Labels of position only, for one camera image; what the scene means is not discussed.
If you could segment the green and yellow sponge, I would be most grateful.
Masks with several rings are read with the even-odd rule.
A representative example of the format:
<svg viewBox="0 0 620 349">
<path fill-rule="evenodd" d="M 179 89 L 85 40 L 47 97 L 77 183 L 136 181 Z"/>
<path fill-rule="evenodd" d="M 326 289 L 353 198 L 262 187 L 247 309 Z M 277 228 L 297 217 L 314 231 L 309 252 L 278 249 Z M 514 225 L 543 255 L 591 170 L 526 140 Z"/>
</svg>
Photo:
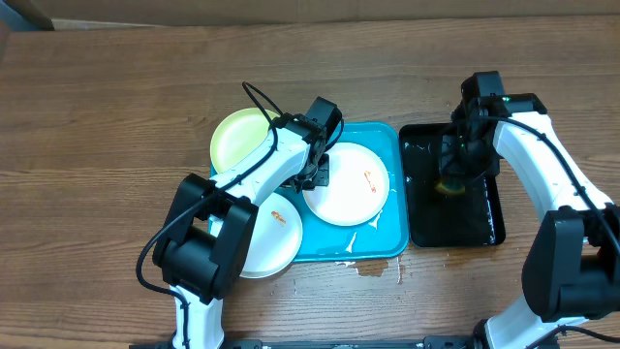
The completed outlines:
<svg viewBox="0 0 620 349">
<path fill-rule="evenodd" d="M 446 196 L 462 195 L 466 192 L 465 184 L 454 178 L 439 179 L 435 184 L 435 190 Z"/>
</svg>

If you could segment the white plate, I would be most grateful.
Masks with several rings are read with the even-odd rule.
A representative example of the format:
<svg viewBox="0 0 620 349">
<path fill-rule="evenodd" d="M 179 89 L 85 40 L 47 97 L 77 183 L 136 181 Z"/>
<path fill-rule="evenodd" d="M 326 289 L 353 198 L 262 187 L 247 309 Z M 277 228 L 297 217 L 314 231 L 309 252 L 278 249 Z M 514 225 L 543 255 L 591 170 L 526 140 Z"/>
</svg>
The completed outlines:
<svg viewBox="0 0 620 349">
<path fill-rule="evenodd" d="M 344 227 L 375 217 L 388 200 L 389 176 L 384 162 L 356 143 L 337 143 L 326 155 L 328 186 L 303 191 L 311 211 L 326 223 Z"/>
<path fill-rule="evenodd" d="M 294 205 L 271 194 L 259 207 L 242 278 L 270 277 L 284 270 L 299 251 L 303 227 Z"/>
</svg>

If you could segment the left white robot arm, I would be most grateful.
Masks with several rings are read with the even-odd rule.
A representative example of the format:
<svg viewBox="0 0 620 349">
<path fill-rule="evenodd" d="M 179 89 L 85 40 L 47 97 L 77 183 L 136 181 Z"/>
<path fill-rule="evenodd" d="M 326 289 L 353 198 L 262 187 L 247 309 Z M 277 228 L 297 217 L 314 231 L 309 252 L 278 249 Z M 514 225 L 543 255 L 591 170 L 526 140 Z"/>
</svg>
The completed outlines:
<svg viewBox="0 0 620 349">
<path fill-rule="evenodd" d="M 278 188 L 327 186 L 326 150 L 343 123 L 337 106 L 317 98 L 305 114 L 267 121 L 264 142 L 229 170 L 179 184 L 163 228 L 146 244 L 175 299 L 177 329 L 169 348 L 218 348 L 225 339 L 223 298 L 246 262 L 260 205 Z"/>
</svg>

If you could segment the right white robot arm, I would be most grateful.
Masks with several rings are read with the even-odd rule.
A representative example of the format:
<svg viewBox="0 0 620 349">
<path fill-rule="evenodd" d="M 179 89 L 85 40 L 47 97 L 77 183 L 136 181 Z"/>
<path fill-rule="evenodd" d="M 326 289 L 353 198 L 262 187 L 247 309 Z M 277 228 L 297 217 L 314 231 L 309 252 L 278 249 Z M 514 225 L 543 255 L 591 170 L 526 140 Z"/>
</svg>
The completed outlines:
<svg viewBox="0 0 620 349">
<path fill-rule="evenodd" d="M 541 225 L 521 273 L 521 296 L 480 321 L 473 348 L 558 347 L 560 333 L 619 309 L 619 206 L 582 172 L 533 93 L 508 94 L 498 72 L 461 84 L 442 133 L 436 190 L 459 194 L 505 159 Z"/>
</svg>

